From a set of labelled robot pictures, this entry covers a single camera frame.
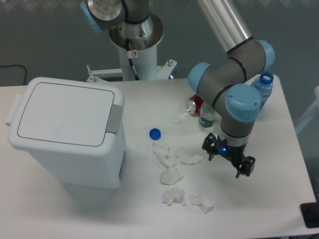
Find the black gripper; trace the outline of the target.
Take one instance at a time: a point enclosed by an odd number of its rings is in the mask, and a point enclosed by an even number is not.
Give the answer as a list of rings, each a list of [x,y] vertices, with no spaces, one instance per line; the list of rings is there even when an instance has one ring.
[[[213,133],[209,133],[204,139],[202,149],[209,155],[208,160],[211,161],[215,155],[220,155],[236,166],[236,178],[240,175],[249,177],[254,170],[255,157],[245,156],[244,149],[246,144],[241,146],[230,146],[223,142],[220,137],[217,138]]]

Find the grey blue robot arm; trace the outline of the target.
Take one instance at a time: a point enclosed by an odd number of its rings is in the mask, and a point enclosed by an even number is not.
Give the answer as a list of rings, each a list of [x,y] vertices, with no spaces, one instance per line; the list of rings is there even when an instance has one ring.
[[[150,12],[147,0],[85,0],[80,4],[91,27],[107,30],[122,55],[125,81],[155,80],[157,63],[143,56],[163,37],[161,20]],[[249,176],[255,158],[244,149],[261,109],[259,92],[247,85],[275,60],[272,46],[255,40],[230,0],[201,0],[199,6],[227,54],[219,66],[194,66],[187,78],[191,89],[221,116],[218,135],[209,134],[202,148],[210,157],[220,155],[231,162],[237,175]]]

